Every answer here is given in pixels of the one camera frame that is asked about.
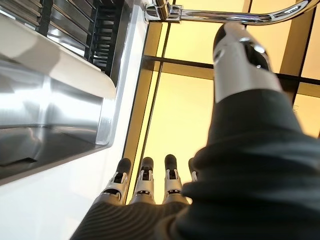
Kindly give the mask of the dark right robot hand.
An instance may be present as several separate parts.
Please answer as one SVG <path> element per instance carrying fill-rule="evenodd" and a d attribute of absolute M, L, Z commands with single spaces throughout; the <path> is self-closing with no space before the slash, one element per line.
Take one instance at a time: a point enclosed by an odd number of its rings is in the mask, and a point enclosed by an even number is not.
<path fill-rule="evenodd" d="M 239 23 L 213 43 L 214 104 L 207 144 L 190 160 L 194 180 L 151 201 L 150 181 L 135 201 L 116 201 L 129 168 L 83 218 L 74 240 L 317 240 L 320 142 L 303 133 L 266 50 Z"/>

